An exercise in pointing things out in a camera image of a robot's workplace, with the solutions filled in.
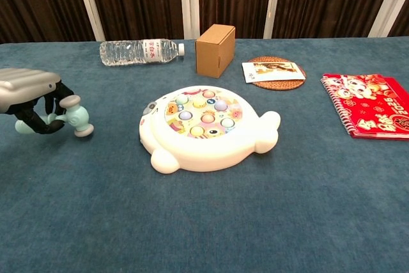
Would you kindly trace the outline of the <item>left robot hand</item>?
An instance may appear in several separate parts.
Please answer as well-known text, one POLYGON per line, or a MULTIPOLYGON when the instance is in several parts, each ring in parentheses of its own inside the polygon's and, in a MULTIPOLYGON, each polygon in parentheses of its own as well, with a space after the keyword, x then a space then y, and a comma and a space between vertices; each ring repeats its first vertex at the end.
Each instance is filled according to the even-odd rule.
POLYGON ((65 126, 60 101, 73 95, 58 74, 28 68, 1 69, 1 113, 17 118, 21 134, 53 134, 65 126))

